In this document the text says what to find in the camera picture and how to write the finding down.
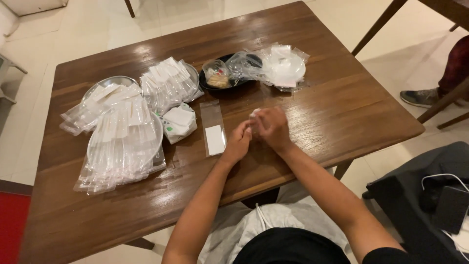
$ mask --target black shirt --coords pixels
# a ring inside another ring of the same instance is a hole
[[[342,249],[316,233],[294,227],[270,228],[249,241],[233,264],[350,264]],[[396,248],[378,248],[362,264],[411,264],[410,256]]]

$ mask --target red pants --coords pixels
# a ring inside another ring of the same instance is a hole
[[[451,49],[446,64],[445,73],[438,82],[438,96],[442,98],[456,88],[458,84],[469,76],[469,36],[460,39]],[[469,93],[464,95],[469,101]]]

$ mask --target hand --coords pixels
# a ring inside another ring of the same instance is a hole
[[[249,141],[252,139],[250,123],[252,123],[250,120],[244,121],[231,132],[227,147],[220,158],[221,161],[234,165],[246,155]]]
[[[290,139],[288,120],[282,108],[264,108],[255,115],[259,135],[275,152],[281,153],[294,146]]]

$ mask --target white tile floor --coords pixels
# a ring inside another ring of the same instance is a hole
[[[34,184],[53,76],[57,64],[155,38],[184,29],[240,16],[293,0],[131,0],[130,18],[122,0],[69,0],[66,8],[21,18],[18,30],[0,52],[29,71],[8,72],[3,85],[18,103],[0,102],[0,179]],[[319,19],[352,50],[391,0],[305,0]],[[449,50],[468,33],[417,0],[410,0],[370,41],[357,58],[412,115],[425,109],[402,103],[402,89],[437,86]],[[429,149],[458,140],[469,141],[469,122],[446,129],[436,125],[467,111],[449,107],[425,123],[414,139],[355,160],[342,182],[354,193],[366,183]],[[159,263],[171,228],[147,236],[154,252],[126,245],[79,260],[77,264]]]

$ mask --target drawstring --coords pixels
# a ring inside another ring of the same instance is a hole
[[[272,228],[272,225],[267,221],[267,219],[264,216],[264,213],[262,212],[261,208],[259,207],[259,204],[256,203],[256,212],[257,215],[261,218],[261,224],[262,224],[262,231],[267,230],[267,228]]]

